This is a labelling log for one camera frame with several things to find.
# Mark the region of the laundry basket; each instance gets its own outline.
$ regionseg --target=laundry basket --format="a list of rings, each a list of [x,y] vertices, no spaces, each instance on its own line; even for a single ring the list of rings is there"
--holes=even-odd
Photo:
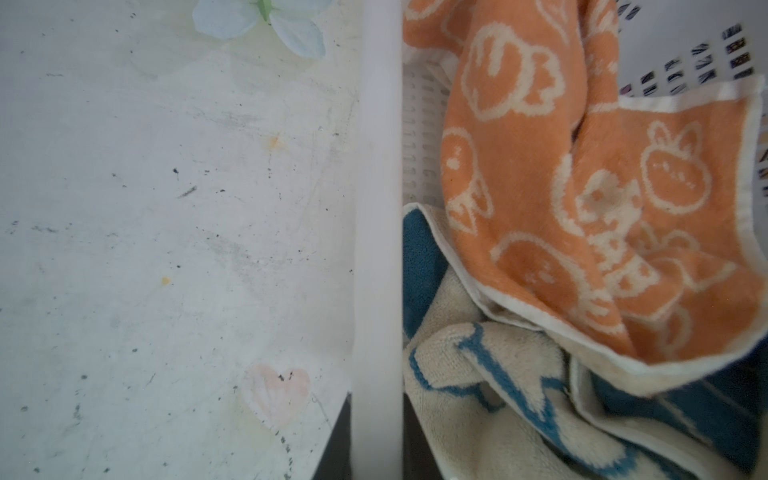
[[[676,95],[702,84],[768,71],[764,0],[617,0],[617,10],[622,95]],[[440,207],[440,144],[449,90],[420,65],[404,67],[402,77],[402,204]],[[753,219],[760,246],[768,251],[765,111],[753,180]]]

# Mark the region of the white flower petal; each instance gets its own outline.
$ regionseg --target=white flower petal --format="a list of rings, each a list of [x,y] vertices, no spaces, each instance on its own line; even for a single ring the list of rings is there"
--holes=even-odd
[[[296,55],[305,58],[325,56],[323,33],[308,18],[283,10],[272,10],[270,22],[280,40]]]
[[[272,0],[272,6],[281,10],[293,10],[301,13],[320,13],[333,0]]]
[[[192,11],[195,30],[221,40],[239,37],[259,18],[259,9],[248,0],[200,0]]]

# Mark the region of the rectangular hole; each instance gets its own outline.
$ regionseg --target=rectangular hole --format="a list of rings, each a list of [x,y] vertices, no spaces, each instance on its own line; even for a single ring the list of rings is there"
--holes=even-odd
[[[746,38],[742,37],[736,40],[735,42],[729,43],[728,45],[726,45],[725,51],[727,54],[732,54],[739,48],[742,48],[744,45],[746,45]]]
[[[735,34],[741,31],[741,24],[737,23],[733,27],[729,27],[723,30],[723,40],[733,37]]]
[[[705,41],[704,43],[700,43],[700,44],[696,45],[695,47],[693,47],[690,50],[690,54],[695,57],[696,55],[702,54],[705,51],[709,50],[709,48],[710,48],[710,44]]]
[[[673,60],[669,60],[667,63],[664,64],[664,70],[669,71],[673,68],[677,67],[679,64],[683,63],[682,60],[680,60],[680,57],[675,58]]]
[[[681,94],[681,93],[683,93],[683,92],[684,92],[684,91],[686,91],[687,89],[688,89],[688,85],[687,85],[687,84],[679,84],[678,86],[676,86],[675,88],[673,88],[673,89],[672,89],[672,91],[671,91],[670,93],[671,93],[672,95],[677,95],[677,94]]]
[[[667,77],[667,83],[672,83],[673,81],[677,80],[678,78],[683,77],[683,71],[676,71],[672,75]]]
[[[739,55],[738,57],[730,61],[730,67],[731,68],[740,67],[741,65],[744,65],[745,63],[747,63],[749,60],[750,60],[750,53],[749,52],[742,53],[741,55]]]
[[[755,69],[752,67],[749,67],[747,70],[742,70],[739,73],[735,74],[733,76],[733,79],[738,80],[739,78],[749,77],[753,73],[755,73]]]
[[[712,80],[717,76],[717,73],[715,72],[715,69],[705,71],[703,74],[699,75],[699,84],[707,83],[708,81]]]
[[[707,55],[706,57],[699,58],[696,60],[696,69],[701,70],[702,68],[706,67],[712,63],[712,55]]]
[[[634,8],[632,8],[632,10],[629,13],[627,13],[627,16],[624,17],[624,20],[631,20],[632,18],[634,18],[635,15],[637,15],[639,11],[640,11],[640,6],[636,5]]]

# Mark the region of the scratched white tabletop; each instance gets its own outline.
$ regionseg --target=scratched white tabletop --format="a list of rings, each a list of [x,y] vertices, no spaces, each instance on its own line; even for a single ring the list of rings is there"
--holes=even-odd
[[[311,478],[349,388],[359,7],[0,5],[0,478]]]

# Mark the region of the white vertical bar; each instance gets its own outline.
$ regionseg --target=white vertical bar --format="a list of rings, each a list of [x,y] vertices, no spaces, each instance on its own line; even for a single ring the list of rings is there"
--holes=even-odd
[[[356,193],[355,480],[402,478],[402,6],[365,0]]]

